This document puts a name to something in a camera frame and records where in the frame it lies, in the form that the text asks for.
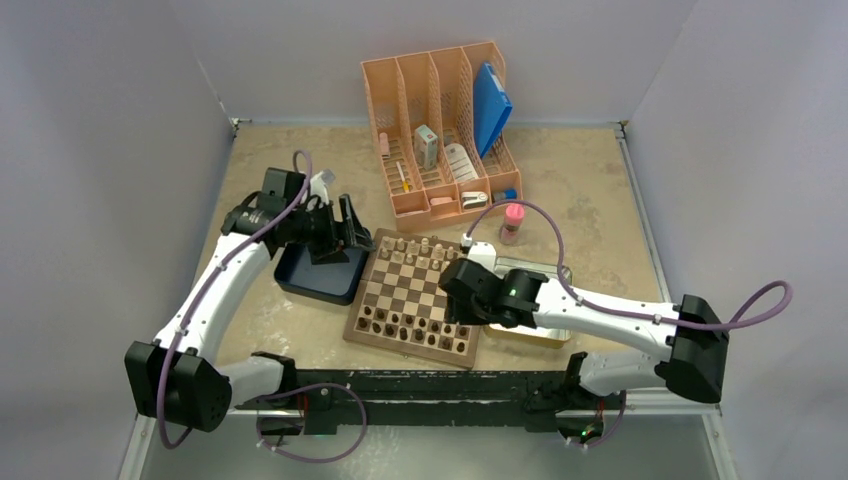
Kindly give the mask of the white red small box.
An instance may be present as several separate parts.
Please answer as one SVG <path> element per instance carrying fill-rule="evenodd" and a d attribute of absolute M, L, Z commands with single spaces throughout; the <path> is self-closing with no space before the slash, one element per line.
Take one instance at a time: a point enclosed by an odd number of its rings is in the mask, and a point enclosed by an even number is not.
<path fill-rule="evenodd" d="M 431 170 L 438 161 L 439 139 L 426 124 L 418 126 L 413 134 L 413 150 L 418 166 L 422 170 Z"/>

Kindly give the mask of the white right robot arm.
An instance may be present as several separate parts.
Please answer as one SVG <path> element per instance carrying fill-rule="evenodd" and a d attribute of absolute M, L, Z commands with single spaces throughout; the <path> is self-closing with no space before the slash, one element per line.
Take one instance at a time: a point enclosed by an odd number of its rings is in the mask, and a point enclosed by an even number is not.
<path fill-rule="evenodd" d="M 664 386 L 694 402 L 722 398 L 728 333 L 709 303 L 686 295 L 679 304 L 639 302 L 564 288 L 536 272 L 513 269 L 499 277 L 469 259 L 451 263 L 439 287 L 447 294 L 446 322 L 505 329 L 567 330 L 624 345 L 609 355 L 580 353 L 561 381 L 564 399 L 584 407 L 622 390 Z"/>

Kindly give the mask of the light chess pieces row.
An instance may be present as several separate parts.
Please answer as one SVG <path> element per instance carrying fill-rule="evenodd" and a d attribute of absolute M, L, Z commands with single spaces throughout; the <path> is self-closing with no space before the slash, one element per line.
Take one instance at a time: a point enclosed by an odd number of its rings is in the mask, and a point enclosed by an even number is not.
<path fill-rule="evenodd" d="M 376 253 L 374 271 L 406 276 L 421 271 L 442 272 L 462 257 L 458 246 L 439 243 L 435 237 L 404 238 L 397 234 L 383 236 Z"/>

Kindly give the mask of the white labelled packet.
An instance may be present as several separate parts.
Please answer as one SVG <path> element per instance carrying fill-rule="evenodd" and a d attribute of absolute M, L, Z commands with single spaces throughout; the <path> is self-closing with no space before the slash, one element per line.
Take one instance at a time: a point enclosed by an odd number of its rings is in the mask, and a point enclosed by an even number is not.
<path fill-rule="evenodd" d="M 475 166 L 463 145 L 448 144 L 445 146 L 445 153 L 452 176 L 457 183 L 479 179 Z"/>

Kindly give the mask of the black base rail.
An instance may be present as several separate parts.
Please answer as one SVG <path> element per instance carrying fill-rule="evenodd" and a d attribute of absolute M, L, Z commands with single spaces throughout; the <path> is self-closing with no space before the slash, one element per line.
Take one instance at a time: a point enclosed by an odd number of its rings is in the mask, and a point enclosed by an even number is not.
<path fill-rule="evenodd" d="M 346 425 L 521 427 L 531 433 L 599 431 L 600 413 L 612 414 L 623 396 L 597 397 L 564 371 L 299 369 L 283 390 L 292 399 L 259 397 L 248 411 L 291 410 L 305 415 L 309 435 Z"/>

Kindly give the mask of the yellow pen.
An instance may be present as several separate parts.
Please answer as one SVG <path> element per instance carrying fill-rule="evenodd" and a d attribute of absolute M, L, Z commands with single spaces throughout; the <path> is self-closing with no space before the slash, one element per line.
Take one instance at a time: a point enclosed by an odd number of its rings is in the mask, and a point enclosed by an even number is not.
<path fill-rule="evenodd" d="M 404 193 L 409 193 L 411 191 L 410 183 L 406 178 L 406 174 L 404 171 L 404 166 L 400 161 L 396 161 L 396 169 L 400 178 L 401 186 Z"/>

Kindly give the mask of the blue folder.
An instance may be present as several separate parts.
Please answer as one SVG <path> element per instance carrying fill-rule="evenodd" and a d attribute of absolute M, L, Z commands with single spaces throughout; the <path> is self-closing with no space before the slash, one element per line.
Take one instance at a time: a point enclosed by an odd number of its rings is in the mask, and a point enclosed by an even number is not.
<path fill-rule="evenodd" d="M 512 110 L 512 102 L 494 66 L 483 62 L 473 84 L 474 141 L 480 158 L 491 150 Z"/>

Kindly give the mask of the orange file organizer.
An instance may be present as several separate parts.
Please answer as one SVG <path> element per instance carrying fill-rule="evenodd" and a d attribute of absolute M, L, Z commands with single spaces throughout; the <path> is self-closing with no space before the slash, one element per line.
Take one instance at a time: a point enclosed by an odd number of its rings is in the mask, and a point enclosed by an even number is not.
<path fill-rule="evenodd" d="M 480 158 L 474 141 L 473 84 L 483 62 L 490 62 L 505 84 L 506 65 L 495 43 L 465 46 L 366 60 L 361 64 L 372 142 L 384 175 L 394 222 L 401 232 L 422 232 L 471 221 L 483 208 L 463 210 L 460 194 L 507 189 L 524 196 L 521 173 L 505 137 L 500 135 Z M 435 168 L 422 170 L 415 159 L 413 134 L 426 124 L 438 136 Z M 468 152 L 479 179 L 457 183 L 445 146 L 459 143 Z M 411 186 L 404 193 L 396 169 L 404 166 Z M 451 197 L 453 202 L 431 206 L 430 198 Z"/>

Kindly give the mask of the pink cap bottle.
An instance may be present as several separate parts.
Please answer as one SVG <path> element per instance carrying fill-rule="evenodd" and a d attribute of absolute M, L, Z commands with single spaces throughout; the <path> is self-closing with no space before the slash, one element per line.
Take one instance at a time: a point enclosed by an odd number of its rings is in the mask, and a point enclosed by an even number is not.
<path fill-rule="evenodd" d="M 503 244 L 511 245 L 516 242 L 524 218 L 525 209 L 523 205 L 510 203 L 506 207 L 499 232 L 499 239 Z"/>

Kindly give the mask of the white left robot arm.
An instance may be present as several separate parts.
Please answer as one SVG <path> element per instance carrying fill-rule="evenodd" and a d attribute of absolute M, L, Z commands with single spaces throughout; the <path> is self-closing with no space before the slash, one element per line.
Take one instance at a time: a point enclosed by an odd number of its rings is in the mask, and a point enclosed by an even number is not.
<path fill-rule="evenodd" d="M 261 397 L 284 409 L 297 399 L 293 360 L 254 353 L 213 362 L 248 289 L 278 251 L 302 247 L 315 263 L 345 263 L 347 251 L 371 251 L 349 195 L 328 196 L 334 176 L 267 169 L 260 190 L 230 210 L 212 259 L 174 317 L 151 342 L 135 341 L 124 364 L 139 414 L 211 432 L 232 408 Z"/>

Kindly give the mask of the wooden chess board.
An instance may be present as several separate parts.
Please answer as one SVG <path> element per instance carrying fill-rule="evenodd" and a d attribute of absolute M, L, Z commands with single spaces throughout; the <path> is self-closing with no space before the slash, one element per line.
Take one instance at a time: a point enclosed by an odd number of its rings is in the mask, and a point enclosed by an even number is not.
<path fill-rule="evenodd" d="M 393 351 L 406 356 L 427 359 L 440 364 L 463 369 L 471 369 L 477 358 L 481 328 L 478 326 L 449 324 L 444 320 L 447 295 L 438 286 L 438 279 L 443 271 L 421 271 L 418 274 L 406 276 L 383 273 L 372 269 L 373 261 L 377 257 L 376 251 L 379 246 L 379 241 L 383 236 L 392 234 L 397 234 L 404 238 L 413 236 L 435 237 L 439 243 L 453 244 L 458 246 L 460 250 L 460 245 L 458 243 L 451 242 L 446 239 L 440 239 L 436 236 L 421 236 L 401 233 L 383 228 L 377 230 L 374 233 L 376 250 L 369 254 L 369 259 L 360 279 L 356 296 L 351 304 L 350 313 L 344 327 L 343 339 L 348 342 Z M 363 308 L 365 306 L 370 306 L 372 308 L 372 315 L 370 317 L 364 315 Z M 384 320 L 378 320 L 375 318 L 375 314 L 378 309 L 382 309 L 386 312 L 386 318 Z M 400 316 L 399 325 L 392 323 L 393 313 L 397 313 Z M 404 320 L 407 315 L 415 318 L 413 328 L 405 326 Z M 356 329 L 357 320 L 360 317 L 366 318 L 370 321 L 370 326 L 367 331 Z M 414 341 L 414 331 L 419 329 L 418 322 L 421 318 L 428 321 L 428 326 L 427 329 L 423 331 L 423 342 L 417 343 Z M 372 330 L 372 324 L 374 322 L 381 325 L 381 332 L 379 334 L 374 333 Z M 430 325 L 433 322 L 440 323 L 439 333 L 430 331 Z M 443 333 L 443 328 L 446 324 L 452 326 L 452 333 L 450 335 L 445 335 Z M 387 336 L 385 334 L 385 327 L 387 325 L 392 325 L 395 328 L 394 336 Z M 457 330 L 460 327 L 467 327 L 469 329 L 467 338 L 458 338 L 456 336 Z M 406 340 L 401 340 L 399 338 L 399 330 L 401 328 L 405 328 L 407 330 L 408 338 Z M 427 339 L 430 335 L 434 335 L 436 337 L 436 344 L 434 346 L 429 346 L 427 344 Z M 453 339 L 451 351 L 444 350 L 439 346 L 442 337 L 450 337 Z M 466 343 L 465 352 L 458 353 L 456 351 L 458 341 Z"/>

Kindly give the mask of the white stapler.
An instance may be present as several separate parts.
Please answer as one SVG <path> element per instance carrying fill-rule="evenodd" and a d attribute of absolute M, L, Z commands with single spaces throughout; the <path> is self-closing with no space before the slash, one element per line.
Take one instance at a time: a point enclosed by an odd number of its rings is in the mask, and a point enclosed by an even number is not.
<path fill-rule="evenodd" d="M 463 210 L 483 208 L 488 202 L 489 197 L 483 191 L 466 191 L 460 194 L 460 204 Z"/>

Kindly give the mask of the blue cap glue stick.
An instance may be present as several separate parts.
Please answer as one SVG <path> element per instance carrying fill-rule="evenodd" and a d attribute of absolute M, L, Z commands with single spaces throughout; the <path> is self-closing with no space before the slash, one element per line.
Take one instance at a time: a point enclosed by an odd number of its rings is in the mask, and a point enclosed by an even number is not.
<path fill-rule="evenodd" d="M 517 198 L 517 191 L 514 189 L 507 189 L 499 192 L 494 192 L 492 194 L 493 200 L 495 202 L 499 202 L 502 200 L 510 200 Z"/>

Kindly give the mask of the dark blue tin tray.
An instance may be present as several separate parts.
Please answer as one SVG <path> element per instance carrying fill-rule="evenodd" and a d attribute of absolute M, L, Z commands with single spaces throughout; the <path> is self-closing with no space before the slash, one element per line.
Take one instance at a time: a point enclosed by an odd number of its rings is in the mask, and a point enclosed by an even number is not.
<path fill-rule="evenodd" d="M 286 247 L 273 277 L 287 293 L 335 305 L 350 305 L 356 296 L 369 253 L 348 248 L 347 262 L 315 264 L 305 246 Z"/>

